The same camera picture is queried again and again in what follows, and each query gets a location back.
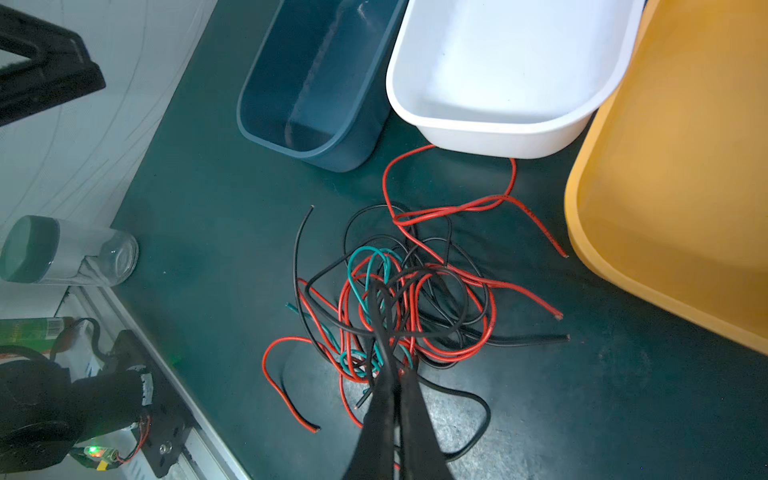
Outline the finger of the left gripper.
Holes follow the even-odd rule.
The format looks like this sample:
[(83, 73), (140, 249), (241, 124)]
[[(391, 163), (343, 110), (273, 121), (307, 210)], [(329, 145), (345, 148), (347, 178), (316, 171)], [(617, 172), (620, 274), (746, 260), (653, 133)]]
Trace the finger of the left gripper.
[(1, 49), (22, 58), (1, 68), (3, 126), (106, 87), (80, 35), (6, 6)]

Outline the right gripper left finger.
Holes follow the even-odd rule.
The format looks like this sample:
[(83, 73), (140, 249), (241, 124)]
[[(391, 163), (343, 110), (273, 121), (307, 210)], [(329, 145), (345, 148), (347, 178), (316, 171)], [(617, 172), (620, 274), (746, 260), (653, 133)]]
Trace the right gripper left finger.
[(374, 382), (371, 405), (344, 479), (393, 479), (394, 433), (397, 410), (398, 369), (392, 347), (391, 326), (393, 298), (386, 284), (372, 281), (367, 295), (368, 312), (374, 338), (379, 345), (383, 365)]

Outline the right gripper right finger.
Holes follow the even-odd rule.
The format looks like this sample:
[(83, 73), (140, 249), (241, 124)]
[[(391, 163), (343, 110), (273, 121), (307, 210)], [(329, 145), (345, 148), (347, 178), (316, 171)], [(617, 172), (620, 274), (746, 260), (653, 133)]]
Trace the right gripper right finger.
[(453, 480), (419, 386), (418, 375), (404, 370), (399, 376), (401, 478)]

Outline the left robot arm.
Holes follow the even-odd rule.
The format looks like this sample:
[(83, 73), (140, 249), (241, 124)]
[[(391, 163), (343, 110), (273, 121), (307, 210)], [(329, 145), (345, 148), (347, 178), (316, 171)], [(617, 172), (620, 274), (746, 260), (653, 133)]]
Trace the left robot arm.
[[(75, 32), (10, 7), (1, 9), (1, 47), (20, 56), (1, 69), (1, 123), (8, 125), (102, 90), (106, 82)], [(62, 221), (39, 215), (20, 218), (1, 250), (1, 276), (37, 283), (54, 260), (74, 247)], [(1, 470), (17, 473), (48, 468), (69, 454), (93, 469), (115, 469), (127, 458), (105, 449), (97, 454), (81, 442), (137, 423), (146, 441), (153, 377), (123, 370), (74, 381), (59, 365), (62, 336), (49, 354), (12, 343), (1, 352)]]

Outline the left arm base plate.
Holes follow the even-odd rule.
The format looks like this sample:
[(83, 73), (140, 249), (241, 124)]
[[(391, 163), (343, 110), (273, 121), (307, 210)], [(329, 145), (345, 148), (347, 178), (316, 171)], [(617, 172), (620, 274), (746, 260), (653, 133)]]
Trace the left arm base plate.
[(186, 403), (136, 333), (122, 330), (110, 352), (107, 373), (130, 369), (149, 374), (151, 397), (144, 413), (150, 417), (149, 434), (142, 453), (157, 478), (165, 479), (178, 461), (189, 431), (197, 423)]

